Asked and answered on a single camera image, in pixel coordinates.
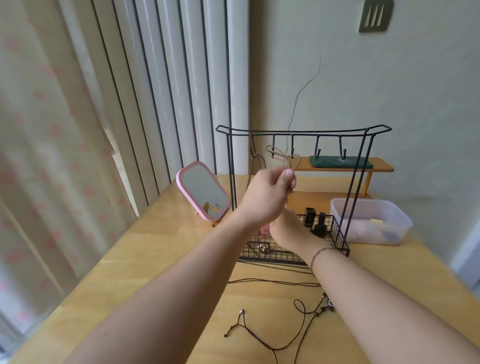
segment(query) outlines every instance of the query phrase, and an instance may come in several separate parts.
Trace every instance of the mirror frame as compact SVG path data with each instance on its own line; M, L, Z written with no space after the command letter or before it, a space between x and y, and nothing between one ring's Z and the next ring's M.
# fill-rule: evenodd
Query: mirror frame
M183 176L183 174L188 171L189 169L195 167L195 166L202 166L203 168L206 169L206 171L210 174L210 176L212 177L212 180L215 181L215 183L217 184L217 186L219 187L219 189L222 191L223 195L225 196L225 198L227 199L227 204L226 206L220 210L220 213L218 215L217 218L212 218L210 216L208 216L208 214L205 213L204 209L195 201L195 199L193 198L193 196L190 194L190 192L187 190L187 188L185 188L185 186L183 185L183 183L181 182L181 178ZM182 191L182 193L185 195L185 197L187 198L187 200L192 204L192 206L195 208L195 210L198 212L198 214L204 219L204 220L207 220L207 221L218 221L221 219L221 217L225 214L225 211L227 211L229 208L230 208L230 200L228 198L228 195L227 195L227 192L225 191L225 189L222 187L222 185L220 183L218 183L218 181L216 180L216 177L215 175L210 171L210 169L208 169L208 167L202 163L202 162L199 162L199 161L196 161L196 162L193 162L193 163L190 163L188 166L180 169L177 173L177 177L175 178L177 180L177 186L180 188L180 191Z

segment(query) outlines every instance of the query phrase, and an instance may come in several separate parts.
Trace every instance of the black metal rack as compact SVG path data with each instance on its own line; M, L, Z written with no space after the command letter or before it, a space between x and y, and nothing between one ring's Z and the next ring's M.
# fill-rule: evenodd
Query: black metal rack
M329 131L285 131L285 130L242 130L230 128L227 126L219 125L215 128L219 133L222 133L227 138L227 152L228 152L228 173L230 181L230 197L232 203L232 211L237 207L237 190L235 184L235 166L233 163L233 137L249 137L252 141L252 154L256 154L255 150L255 138L258 136L271 136L272 143L271 145L275 146L275 137L276 136L286 136L291 138L291 154L294 151L294 137L295 136L309 136L315 138L315 149L313 150L313 155L318 156L320 149L318 149L318 141L320 137L336 137L339 140L340 146L340 157L345 158L346 150L342 150L342 138L361 138L360 148L357 154L357 160L355 163L355 168L352 173L352 178L350 180L350 186L348 188L347 197L345 200L345 205L343 207L342 216L340 221L337 222L336 219L327 215L325 224L327 225L327 237L326 240L331 242L331 245L341 251L343 254L348 256L350 249L346 242L345 237L348 234L348 229L350 227L350 222L353 216L353 211L357 203L358 195L360 193L360 187L367 167L368 157L370 156L370 151L372 149L373 139L378 134L383 134L392 130L389 126L386 125L375 125L369 128L363 129L350 129L350 130L329 130ZM362 157L363 149L365 147L365 142L367 141L367 151L365 154L364 163L362 166L359 166L360 157ZM355 194L353 196L353 203L351 206L350 215L348 217L347 227L345 229L345 234L342 234L341 227L345 217L345 212L347 210L348 201L350 199L350 194L352 192L353 184L355 181L355 176L357 172L360 171L360 178L355 189ZM299 215L299 218L302 220L304 215ZM257 235L250 239L243 249L242 254L240 255L239 260L251 260L251 261L261 261L268 263L281 263L281 264L294 264L294 265L305 265L305 263L298 257L296 254L289 252L281 247L279 247L273 240L271 236L262 237Z

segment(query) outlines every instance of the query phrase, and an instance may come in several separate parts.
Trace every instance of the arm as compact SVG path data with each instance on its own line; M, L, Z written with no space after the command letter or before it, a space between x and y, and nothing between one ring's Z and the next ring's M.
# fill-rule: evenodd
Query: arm
M186 362L245 243L294 187L292 170L258 172L235 212L94 328L65 364Z
M308 264L329 246L288 210L270 231ZM341 253L322 251L311 269L372 364L480 363L480 350L458 331Z

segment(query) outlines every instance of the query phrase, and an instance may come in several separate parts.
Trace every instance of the wire basket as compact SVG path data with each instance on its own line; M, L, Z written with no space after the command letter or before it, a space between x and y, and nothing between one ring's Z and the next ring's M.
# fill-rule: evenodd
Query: wire basket
M297 216L303 223L305 215ZM317 224L318 215L315 215L315 221L312 224L311 230L313 230ZM335 217L332 215L326 215L325 225L327 226L327 232L324 239L330 242L330 245L343 255L348 256L350 254L350 248L348 247L342 232L338 228L338 223ZM238 260L292 264L297 266L307 265L298 255L278 245L271 235L260 235L260 233L248 240L247 245L243 248Z

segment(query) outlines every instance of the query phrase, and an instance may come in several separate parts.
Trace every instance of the hand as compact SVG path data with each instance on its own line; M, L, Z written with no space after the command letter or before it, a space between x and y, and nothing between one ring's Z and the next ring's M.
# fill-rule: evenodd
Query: hand
M295 185L293 170L280 167L258 171L237 208L239 216L260 229L280 215Z
M313 235L293 210L286 208L275 221L270 223L270 233L278 245L297 253L302 258L307 251L329 246L324 239Z

